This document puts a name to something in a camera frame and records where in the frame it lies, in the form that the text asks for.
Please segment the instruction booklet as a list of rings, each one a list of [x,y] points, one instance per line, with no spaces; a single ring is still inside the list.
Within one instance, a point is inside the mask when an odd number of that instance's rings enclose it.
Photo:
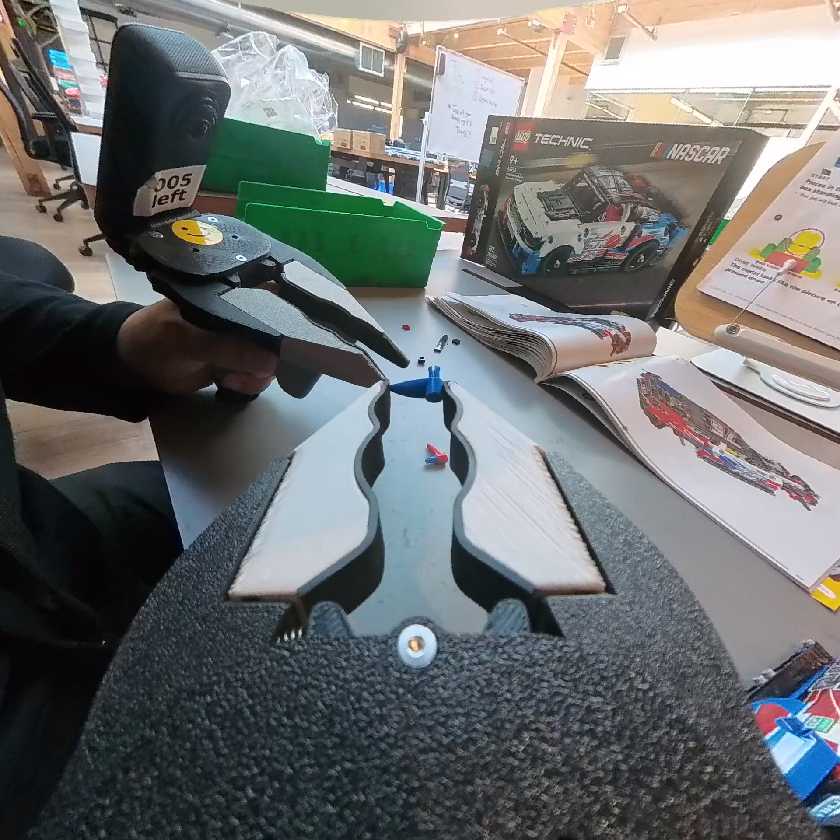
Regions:
[[[838,468],[773,436],[689,361],[656,354],[645,321],[514,295],[426,302],[582,400],[657,478],[838,612]]]

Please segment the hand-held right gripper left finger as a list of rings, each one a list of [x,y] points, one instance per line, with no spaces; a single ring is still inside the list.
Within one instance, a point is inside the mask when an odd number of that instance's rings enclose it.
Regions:
[[[382,533],[372,486],[384,465],[390,408],[388,385],[373,385],[292,451],[229,601],[355,607],[373,592],[382,578]]]

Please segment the large green plastic bin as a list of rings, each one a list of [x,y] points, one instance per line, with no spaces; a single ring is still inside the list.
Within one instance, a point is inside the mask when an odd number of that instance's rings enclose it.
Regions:
[[[327,188],[331,144],[309,134],[224,118],[214,137],[201,189],[234,195],[241,182]]]

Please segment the blue curved toy brick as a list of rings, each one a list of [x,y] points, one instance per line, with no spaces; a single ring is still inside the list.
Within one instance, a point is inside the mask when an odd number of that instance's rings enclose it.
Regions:
[[[398,383],[389,384],[388,390],[399,396],[423,400],[426,403],[440,403],[444,399],[444,381],[433,382],[429,385],[427,376]]]

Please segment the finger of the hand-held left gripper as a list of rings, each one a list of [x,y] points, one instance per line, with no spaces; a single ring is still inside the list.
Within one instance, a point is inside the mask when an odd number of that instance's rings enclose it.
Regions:
[[[387,331],[347,288],[314,261],[290,259],[277,270],[280,296],[310,320],[361,342],[382,358],[406,368],[410,360]]]
[[[277,333],[282,389],[312,389],[324,375],[363,388],[386,380],[349,325],[307,314],[266,288],[220,286],[219,299]]]

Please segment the whiteboard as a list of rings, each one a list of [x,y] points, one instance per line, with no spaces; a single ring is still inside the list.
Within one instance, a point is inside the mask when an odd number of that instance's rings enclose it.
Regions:
[[[519,76],[437,47],[426,154],[477,163],[489,117],[518,114],[525,87]]]

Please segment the red white blue toy car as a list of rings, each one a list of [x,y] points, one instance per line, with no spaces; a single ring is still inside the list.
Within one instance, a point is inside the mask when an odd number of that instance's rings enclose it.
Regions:
[[[794,796],[839,838],[839,660],[812,639],[756,676],[749,704]]]

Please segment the person's left forearm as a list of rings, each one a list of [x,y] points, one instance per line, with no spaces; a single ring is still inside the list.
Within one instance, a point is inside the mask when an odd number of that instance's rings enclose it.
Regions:
[[[121,361],[121,327],[140,306],[73,293],[47,248],[1,237],[2,401],[139,422],[164,397]]]

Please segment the black office chair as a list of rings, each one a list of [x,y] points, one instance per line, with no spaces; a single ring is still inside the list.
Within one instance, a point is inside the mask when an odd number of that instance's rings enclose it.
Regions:
[[[78,174],[72,136],[74,126],[52,94],[51,87],[37,72],[26,50],[11,38],[10,56],[2,51],[2,102],[11,109],[13,125],[23,144],[25,158],[61,167],[66,175],[54,182],[67,182],[62,192],[40,197],[35,208],[47,214],[47,203],[58,202],[52,217],[58,223],[64,212],[76,204],[88,210],[87,195]]]

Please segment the clear plastic bag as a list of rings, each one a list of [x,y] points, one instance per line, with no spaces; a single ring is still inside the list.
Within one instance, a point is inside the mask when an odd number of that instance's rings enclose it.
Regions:
[[[329,77],[303,52],[265,32],[238,36],[212,51],[230,87],[226,118],[326,138],[338,126]]]

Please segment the black toy car set box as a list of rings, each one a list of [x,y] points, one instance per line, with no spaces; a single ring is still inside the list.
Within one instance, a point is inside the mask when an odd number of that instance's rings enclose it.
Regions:
[[[460,256],[561,312],[668,319],[767,142],[747,128],[493,115]]]

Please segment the wooden document stand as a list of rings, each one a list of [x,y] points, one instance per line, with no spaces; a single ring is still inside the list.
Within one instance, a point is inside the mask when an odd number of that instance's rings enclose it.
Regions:
[[[676,319],[689,334],[699,340],[718,344],[713,335],[715,329],[733,322],[738,308],[700,292],[699,284],[717,267],[729,249],[737,243],[762,212],[823,146],[824,142],[806,145],[775,163],[747,195],[729,225],[692,270],[675,299]],[[833,364],[839,362],[838,350],[758,314],[748,312],[742,315],[738,325],[745,329],[765,333],[803,352],[819,355],[831,360]]]

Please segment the stack of white boxes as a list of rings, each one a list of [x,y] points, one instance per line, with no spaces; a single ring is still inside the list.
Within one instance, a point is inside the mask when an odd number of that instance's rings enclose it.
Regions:
[[[102,74],[91,50],[88,26],[82,19],[78,1],[51,1],[60,40],[65,48],[78,87],[82,111],[89,120],[102,125],[106,92]]]

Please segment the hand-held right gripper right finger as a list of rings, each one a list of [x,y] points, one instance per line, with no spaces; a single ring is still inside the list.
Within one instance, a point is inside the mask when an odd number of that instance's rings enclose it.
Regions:
[[[605,594],[543,449],[454,381],[444,384],[444,422],[460,484],[451,552],[458,588],[482,607]]]

